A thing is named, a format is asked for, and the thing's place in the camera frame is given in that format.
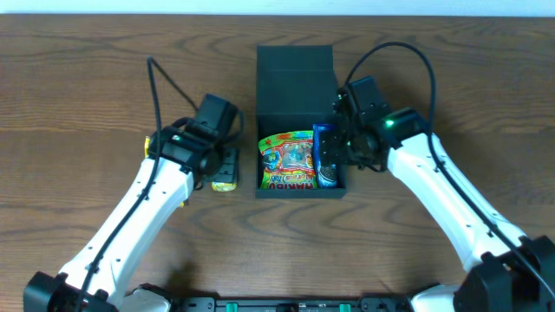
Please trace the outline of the yellow candy bottle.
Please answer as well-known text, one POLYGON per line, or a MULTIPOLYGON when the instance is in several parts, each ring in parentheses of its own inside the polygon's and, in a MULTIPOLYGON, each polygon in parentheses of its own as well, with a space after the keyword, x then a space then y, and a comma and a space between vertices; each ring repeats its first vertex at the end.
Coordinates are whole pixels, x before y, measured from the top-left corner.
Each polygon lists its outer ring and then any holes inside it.
POLYGON ((238 182, 237 181, 232 181, 232 182, 213 181, 211 183, 211 186, 215 192, 232 192, 237 188, 238 182))

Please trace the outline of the blue Oreo cookie pack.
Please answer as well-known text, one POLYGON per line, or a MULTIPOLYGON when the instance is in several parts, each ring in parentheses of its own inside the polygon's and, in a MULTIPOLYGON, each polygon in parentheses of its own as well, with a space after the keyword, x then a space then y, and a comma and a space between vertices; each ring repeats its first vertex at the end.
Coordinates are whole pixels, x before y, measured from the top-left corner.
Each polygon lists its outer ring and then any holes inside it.
POLYGON ((333 147, 336 127, 326 123, 313 125, 313 156, 317 172, 317 183, 320 188, 337 188, 337 169, 330 151, 333 147))

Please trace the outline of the green Haribo gummy bag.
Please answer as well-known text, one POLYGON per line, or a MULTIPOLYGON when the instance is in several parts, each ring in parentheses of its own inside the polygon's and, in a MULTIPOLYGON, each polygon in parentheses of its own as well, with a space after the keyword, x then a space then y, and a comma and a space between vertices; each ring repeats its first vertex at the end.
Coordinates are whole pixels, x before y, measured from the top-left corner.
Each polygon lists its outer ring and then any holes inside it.
POLYGON ((262 156, 261 189, 314 190, 317 175, 313 159, 313 131, 268 136, 258 142, 262 156))

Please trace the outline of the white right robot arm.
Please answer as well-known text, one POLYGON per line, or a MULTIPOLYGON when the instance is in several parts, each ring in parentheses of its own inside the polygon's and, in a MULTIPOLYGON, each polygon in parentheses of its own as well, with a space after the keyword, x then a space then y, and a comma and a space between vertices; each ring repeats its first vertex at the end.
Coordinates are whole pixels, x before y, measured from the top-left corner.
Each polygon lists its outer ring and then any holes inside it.
POLYGON ((333 104, 335 128, 318 141, 324 164, 390 172, 424 205, 467 273, 409 299, 413 311, 552 311, 554 244, 530 239, 458 169, 412 108, 393 111, 371 77, 347 83, 333 104))

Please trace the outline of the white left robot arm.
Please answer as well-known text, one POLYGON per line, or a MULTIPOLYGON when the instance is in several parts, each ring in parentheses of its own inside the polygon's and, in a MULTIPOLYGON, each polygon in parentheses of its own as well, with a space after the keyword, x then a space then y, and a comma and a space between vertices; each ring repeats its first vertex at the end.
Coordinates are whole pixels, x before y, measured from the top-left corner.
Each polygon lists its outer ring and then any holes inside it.
POLYGON ((232 182, 244 116, 208 94, 192 117, 158 126, 145 140, 145 158, 130 188, 102 227, 56 276, 38 271, 23 292, 26 311, 169 311, 156 289, 127 289, 141 259, 173 212, 203 182, 232 182))

